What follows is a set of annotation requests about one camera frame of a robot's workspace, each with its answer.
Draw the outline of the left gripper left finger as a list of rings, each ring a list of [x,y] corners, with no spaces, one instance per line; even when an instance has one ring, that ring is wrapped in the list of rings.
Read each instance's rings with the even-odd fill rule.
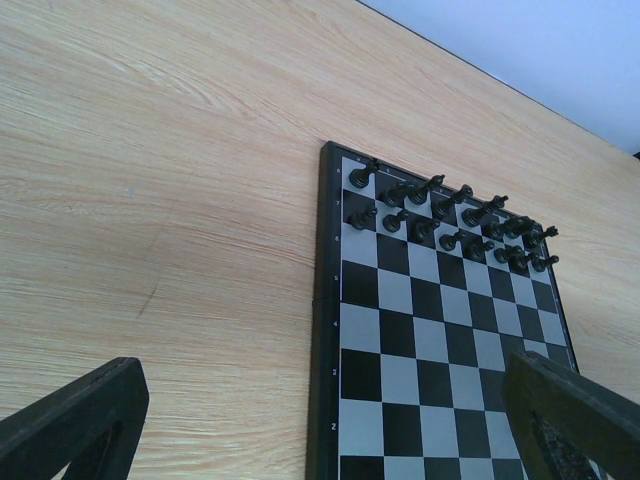
[[[140,360],[115,358],[1,421],[1,477],[126,479],[148,405]]]

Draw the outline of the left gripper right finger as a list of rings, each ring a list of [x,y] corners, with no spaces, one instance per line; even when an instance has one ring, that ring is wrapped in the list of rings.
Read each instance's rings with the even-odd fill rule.
[[[507,419],[530,479],[639,477],[639,405],[534,351],[511,354]]]

